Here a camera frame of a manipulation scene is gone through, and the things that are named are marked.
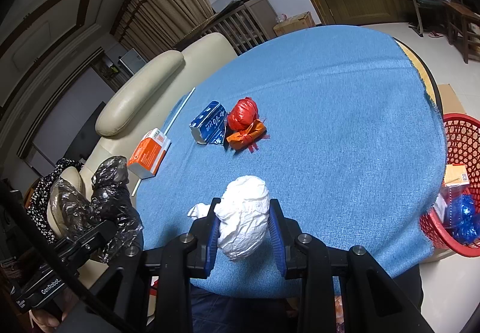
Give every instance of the orange wrapper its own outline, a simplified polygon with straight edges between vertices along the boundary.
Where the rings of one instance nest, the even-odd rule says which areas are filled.
[[[260,122],[259,119],[253,121],[251,125],[247,127],[246,130],[238,131],[226,138],[226,141],[230,146],[235,150],[241,150],[245,147],[249,147],[251,152],[254,151],[252,146],[256,146],[254,141],[260,137],[267,128],[265,125]]]

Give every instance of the wooden stool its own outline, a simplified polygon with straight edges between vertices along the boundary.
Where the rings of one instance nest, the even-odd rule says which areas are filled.
[[[480,35],[469,31],[469,24],[474,23],[480,26],[480,16],[470,11],[466,6],[458,3],[451,3],[445,1],[447,13],[447,29],[448,29],[448,43],[455,45],[462,53],[463,60],[466,64],[469,59],[480,61],[480,55],[474,50],[469,52],[469,44],[473,46],[480,46]]]

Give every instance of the blue box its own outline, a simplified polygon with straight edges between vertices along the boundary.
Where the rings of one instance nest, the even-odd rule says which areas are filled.
[[[219,102],[212,101],[190,123],[191,134],[202,145],[207,143],[222,145],[225,138],[226,117],[225,108]]]

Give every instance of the white stick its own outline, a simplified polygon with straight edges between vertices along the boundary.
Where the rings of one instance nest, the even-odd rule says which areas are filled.
[[[190,91],[190,93],[188,94],[187,98],[183,101],[183,103],[181,104],[180,108],[177,110],[177,112],[175,113],[175,115],[173,116],[172,120],[170,121],[169,125],[166,127],[165,131],[163,132],[165,135],[168,134],[170,128],[172,127],[172,124],[173,122],[175,122],[175,119],[177,119],[177,116],[179,115],[180,111],[182,110],[183,106],[186,105],[188,99],[190,98],[191,94],[194,93],[194,90],[195,90],[195,87],[193,87],[193,89]]]
[[[131,193],[132,196],[135,196],[135,194],[137,193],[137,190],[138,190],[138,187],[140,186],[141,181],[142,181],[142,179],[138,179],[137,184],[135,185],[135,188],[133,189],[133,192]]]

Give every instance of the black and white floral fabric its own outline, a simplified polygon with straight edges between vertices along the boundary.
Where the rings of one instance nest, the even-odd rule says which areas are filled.
[[[53,182],[60,176],[65,169],[74,166],[78,171],[82,168],[82,163],[68,158],[60,158],[55,164],[55,170],[47,176],[44,176],[38,182],[35,191],[30,199],[30,206],[27,208],[27,214],[33,219],[40,232],[45,236],[46,240],[53,244],[57,241],[57,237],[50,229],[47,221],[47,207],[50,199],[50,188]]]

